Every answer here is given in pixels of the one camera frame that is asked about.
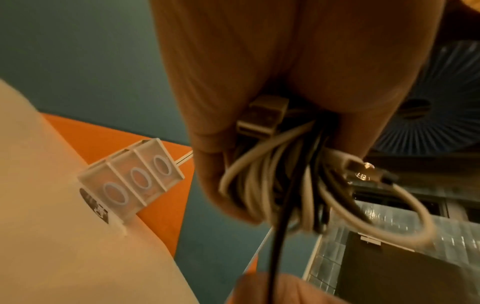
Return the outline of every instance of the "hand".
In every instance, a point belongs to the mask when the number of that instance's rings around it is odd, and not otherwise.
[[[233,291],[233,304],[264,304],[267,298],[267,281],[267,273],[248,274],[241,277]],[[274,303],[347,304],[345,301],[289,274],[278,276]]]
[[[334,148],[364,157],[432,47],[443,0],[150,0],[195,168],[224,212],[253,219],[218,192],[235,123],[282,87],[340,113]]]

